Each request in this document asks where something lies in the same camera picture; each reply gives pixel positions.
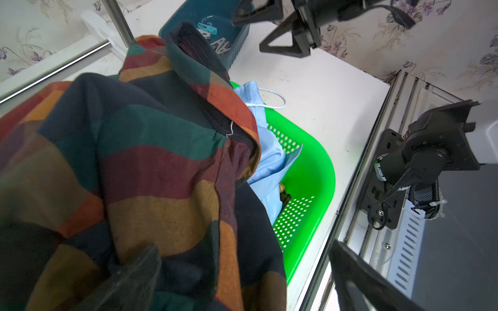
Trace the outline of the white clothespin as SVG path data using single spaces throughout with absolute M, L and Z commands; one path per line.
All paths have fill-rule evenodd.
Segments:
M 226 38 L 218 39 L 212 42 L 210 46 L 219 56 L 224 56 L 231 50 L 231 43 Z

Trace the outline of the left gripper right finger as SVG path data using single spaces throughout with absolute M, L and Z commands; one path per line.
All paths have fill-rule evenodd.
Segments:
M 329 250 L 332 275 L 341 310 L 421 310 L 344 243 Z

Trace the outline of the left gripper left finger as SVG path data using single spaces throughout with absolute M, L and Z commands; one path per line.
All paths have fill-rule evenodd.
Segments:
M 148 310 L 162 260 L 154 245 L 114 273 L 83 301 L 84 310 Z

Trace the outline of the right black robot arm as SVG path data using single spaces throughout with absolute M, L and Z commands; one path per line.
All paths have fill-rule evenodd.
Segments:
M 281 24 L 259 45 L 262 53 L 295 58 L 310 55 L 322 46 L 321 28 L 348 22 L 375 9 L 389 12 L 391 22 L 405 31 L 415 17 L 399 1 L 293 1 L 294 12 L 285 18 L 281 1 L 240 1 L 232 17 L 234 25 L 269 22 Z M 476 171 L 497 163 L 497 101 L 463 101 L 423 113 L 409 125 L 403 146 L 377 158 L 377 179 L 392 190 L 436 183 L 443 171 Z

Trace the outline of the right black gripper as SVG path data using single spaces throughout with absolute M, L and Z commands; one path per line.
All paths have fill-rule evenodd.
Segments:
M 322 37 L 317 19 L 321 1 L 292 1 L 294 16 L 291 23 L 277 26 L 260 44 L 262 53 L 304 58 L 311 49 L 321 46 Z M 232 15 L 234 25 L 271 22 L 283 18 L 282 0 L 243 0 Z

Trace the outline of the white hanger of dark shirt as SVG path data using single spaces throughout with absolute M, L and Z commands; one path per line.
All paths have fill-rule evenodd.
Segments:
M 249 101 L 246 105 L 248 107 L 263 107 L 271 110 L 282 110 L 287 106 L 286 98 L 276 91 L 259 88 L 258 95 L 261 98 L 261 102 Z

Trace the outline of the light blue shirt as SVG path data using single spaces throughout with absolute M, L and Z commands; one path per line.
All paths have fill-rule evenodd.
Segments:
M 256 82 L 251 81 L 238 86 L 234 91 L 255 117 L 262 155 L 258 168 L 248 180 L 248 184 L 265 207 L 268 218 L 273 224 L 283 209 L 283 202 L 280 199 L 280 183 L 301 151 L 287 153 L 280 145 L 276 134 L 268 129 L 266 116 L 268 109 L 260 96 L 262 89 Z

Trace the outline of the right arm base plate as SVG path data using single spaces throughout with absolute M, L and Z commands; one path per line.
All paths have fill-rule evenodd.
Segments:
M 391 129 L 386 129 L 380 136 L 379 144 L 373 157 L 373 163 L 370 166 L 366 181 L 363 185 L 360 197 L 357 203 L 357 209 L 369 213 L 374 220 L 381 220 L 378 211 L 384 208 L 388 213 L 385 226 L 389 229 L 396 229 L 402 212 L 402 206 L 405 203 L 405 191 L 394 193 L 389 199 L 379 204 L 389 192 L 392 186 L 402 177 L 406 171 L 407 158 L 403 155 L 404 140 L 402 135 Z M 385 156 L 387 161 L 386 180 L 380 180 L 377 177 L 375 164 L 379 158 Z

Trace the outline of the dark plaid shirt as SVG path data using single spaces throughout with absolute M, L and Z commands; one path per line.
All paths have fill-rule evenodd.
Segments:
M 148 310 L 285 310 L 283 252 L 248 184 L 255 117 L 189 22 L 117 76 L 54 82 L 1 118 L 1 309 L 73 310 L 145 248 Z

